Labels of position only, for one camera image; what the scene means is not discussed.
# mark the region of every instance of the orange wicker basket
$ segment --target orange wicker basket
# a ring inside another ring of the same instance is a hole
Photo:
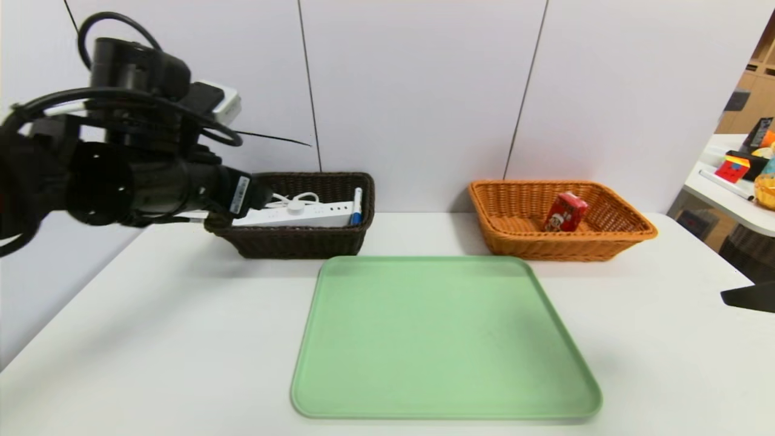
[[[572,192],[589,204],[575,232],[544,232],[557,194]],[[494,254],[547,261],[607,261],[656,237],[656,228],[622,197],[584,181],[484,180],[468,187],[482,235]]]

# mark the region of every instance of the white table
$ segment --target white table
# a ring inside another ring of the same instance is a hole
[[[773,434],[775,315],[662,215],[609,262],[530,262],[604,395],[586,421],[309,420],[289,387],[321,261],[151,227],[0,373],[2,436]],[[361,254],[486,254],[475,216],[378,214]]]
[[[738,150],[746,135],[713,135],[703,151],[700,161],[694,166],[684,183],[684,191],[698,197],[707,204],[720,209],[738,223],[765,236],[775,237],[775,212],[757,206],[730,191],[716,185],[700,175],[704,169],[713,172],[723,162],[724,154],[729,150]],[[753,195],[753,183],[741,180],[737,186]],[[683,199],[676,203],[677,209]]]

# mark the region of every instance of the dark brown wicker basket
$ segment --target dark brown wicker basket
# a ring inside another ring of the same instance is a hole
[[[363,172],[267,173],[259,176],[274,192],[296,196],[318,194],[321,202],[352,201],[363,189],[360,224],[347,227],[232,227],[231,221],[211,213],[205,229],[230,242],[251,259],[328,259],[358,254],[374,218],[374,180]]]

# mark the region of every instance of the white charger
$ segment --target white charger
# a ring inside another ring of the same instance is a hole
[[[303,200],[308,196],[315,200]],[[268,203],[266,209],[250,210],[244,218],[232,221],[232,226],[344,227],[353,215],[354,202],[321,203],[314,192],[305,192],[293,199],[274,194],[274,198],[280,201]]]

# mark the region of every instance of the yellow bowl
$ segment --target yellow bowl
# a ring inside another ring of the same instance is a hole
[[[753,182],[756,202],[767,209],[775,209],[775,174],[762,174]]]

